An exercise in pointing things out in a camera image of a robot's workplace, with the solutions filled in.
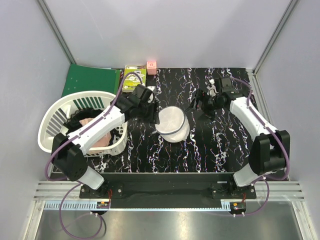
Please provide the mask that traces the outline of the white mesh laundry bag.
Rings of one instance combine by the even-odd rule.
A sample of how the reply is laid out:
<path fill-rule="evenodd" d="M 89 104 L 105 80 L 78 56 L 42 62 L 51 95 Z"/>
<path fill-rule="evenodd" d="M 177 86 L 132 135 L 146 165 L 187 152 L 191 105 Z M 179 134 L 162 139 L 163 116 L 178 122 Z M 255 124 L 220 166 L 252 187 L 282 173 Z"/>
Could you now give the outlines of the white mesh laundry bag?
<path fill-rule="evenodd" d="M 158 113 L 159 124 L 156 132 L 169 143 L 185 141 L 190 133 L 190 124 L 186 114 L 177 106 L 168 106 Z"/>

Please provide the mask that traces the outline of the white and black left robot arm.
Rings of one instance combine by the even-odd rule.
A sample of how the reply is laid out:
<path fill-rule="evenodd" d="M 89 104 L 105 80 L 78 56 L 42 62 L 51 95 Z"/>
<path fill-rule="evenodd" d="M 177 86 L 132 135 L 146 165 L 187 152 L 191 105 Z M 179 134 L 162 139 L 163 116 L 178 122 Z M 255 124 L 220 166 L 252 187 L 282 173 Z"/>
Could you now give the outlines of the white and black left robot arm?
<path fill-rule="evenodd" d="M 95 197 L 103 198 L 108 186 L 102 175 L 87 164 L 85 155 L 98 140 L 130 119 L 159 124 L 158 108 L 154 92 L 142 84 L 129 95 L 117 94 L 110 106 L 88 124 L 54 137 L 50 162 L 70 181 L 87 185 Z"/>

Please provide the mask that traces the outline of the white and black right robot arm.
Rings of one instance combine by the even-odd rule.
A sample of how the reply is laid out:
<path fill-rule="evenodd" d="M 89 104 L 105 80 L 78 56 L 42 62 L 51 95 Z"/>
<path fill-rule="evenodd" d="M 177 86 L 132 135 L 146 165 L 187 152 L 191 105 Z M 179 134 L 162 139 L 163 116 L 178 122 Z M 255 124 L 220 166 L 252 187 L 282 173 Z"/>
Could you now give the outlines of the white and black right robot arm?
<path fill-rule="evenodd" d="M 228 195 L 239 198 L 245 187 L 269 177 L 282 181 L 290 171 L 290 134 L 270 124 L 251 102 L 252 89 L 238 90 L 233 86 L 234 77 L 215 79 L 207 90 L 197 89 L 186 109 L 200 108 L 203 114 L 214 120 L 216 111 L 231 112 L 248 131 L 253 144 L 248 164 L 233 174 L 233 182 L 227 185 Z"/>

